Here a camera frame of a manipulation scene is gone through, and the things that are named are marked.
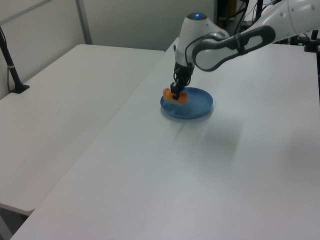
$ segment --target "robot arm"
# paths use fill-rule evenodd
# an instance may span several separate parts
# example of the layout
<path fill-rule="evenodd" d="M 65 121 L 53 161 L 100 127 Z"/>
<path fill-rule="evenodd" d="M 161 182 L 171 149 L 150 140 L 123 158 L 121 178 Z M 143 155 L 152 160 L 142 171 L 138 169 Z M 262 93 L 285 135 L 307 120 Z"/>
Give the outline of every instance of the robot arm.
<path fill-rule="evenodd" d="M 224 62 L 268 44 L 320 28 L 319 0 L 282 0 L 248 30 L 232 37 L 205 14 L 192 13 L 182 24 L 175 48 L 173 98 L 190 83 L 196 65 L 214 71 Z"/>

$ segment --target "white table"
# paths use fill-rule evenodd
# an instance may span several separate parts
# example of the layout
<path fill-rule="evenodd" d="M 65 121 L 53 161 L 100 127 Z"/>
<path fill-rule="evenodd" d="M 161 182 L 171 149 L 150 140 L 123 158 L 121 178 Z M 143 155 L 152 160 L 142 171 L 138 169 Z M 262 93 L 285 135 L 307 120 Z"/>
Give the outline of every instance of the white table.
<path fill-rule="evenodd" d="M 319 239 L 315 54 L 269 45 L 195 69 L 215 101 L 198 120 L 161 111 L 174 63 L 171 46 L 12 240 Z"/>
<path fill-rule="evenodd" d="M 164 54 L 78 45 L 0 101 L 0 207 L 29 215 Z"/>

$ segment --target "blue plastic plate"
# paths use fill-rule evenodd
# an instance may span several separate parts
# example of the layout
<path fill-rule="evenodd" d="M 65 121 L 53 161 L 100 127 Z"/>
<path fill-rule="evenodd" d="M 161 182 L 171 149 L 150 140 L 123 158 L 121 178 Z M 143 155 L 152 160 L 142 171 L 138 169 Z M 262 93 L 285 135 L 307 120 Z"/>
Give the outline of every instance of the blue plastic plate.
<path fill-rule="evenodd" d="M 184 92 L 188 93 L 185 104 L 165 101 L 162 96 L 160 104 L 168 115 L 178 119 L 196 119 L 211 112 L 214 100 L 208 92 L 194 87 L 186 87 Z"/>

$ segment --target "white wall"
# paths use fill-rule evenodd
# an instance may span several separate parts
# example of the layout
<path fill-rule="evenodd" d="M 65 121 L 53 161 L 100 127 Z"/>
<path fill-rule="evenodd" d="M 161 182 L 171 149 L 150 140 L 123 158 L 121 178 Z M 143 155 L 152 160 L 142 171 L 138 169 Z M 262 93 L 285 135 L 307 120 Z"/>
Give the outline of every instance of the white wall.
<path fill-rule="evenodd" d="M 167 50 L 186 15 L 214 17 L 214 0 L 82 0 L 95 45 Z"/>
<path fill-rule="evenodd" d="M 23 83 L 84 43 L 75 0 L 52 0 L 1 27 Z M 7 94 L 7 65 L 0 52 L 0 99 Z"/>

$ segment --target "orange object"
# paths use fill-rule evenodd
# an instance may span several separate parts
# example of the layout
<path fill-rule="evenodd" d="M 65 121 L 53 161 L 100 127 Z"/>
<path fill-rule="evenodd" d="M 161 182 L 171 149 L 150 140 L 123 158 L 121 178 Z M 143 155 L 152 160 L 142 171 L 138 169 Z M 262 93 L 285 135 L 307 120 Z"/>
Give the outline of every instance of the orange object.
<path fill-rule="evenodd" d="M 166 88 L 163 90 L 163 99 L 165 101 L 176 102 L 179 104 L 185 104 L 187 102 L 188 93 L 181 91 L 179 93 L 178 100 L 173 99 L 173 95 L 174 94 L 171 92 L 169 88 Z"/>

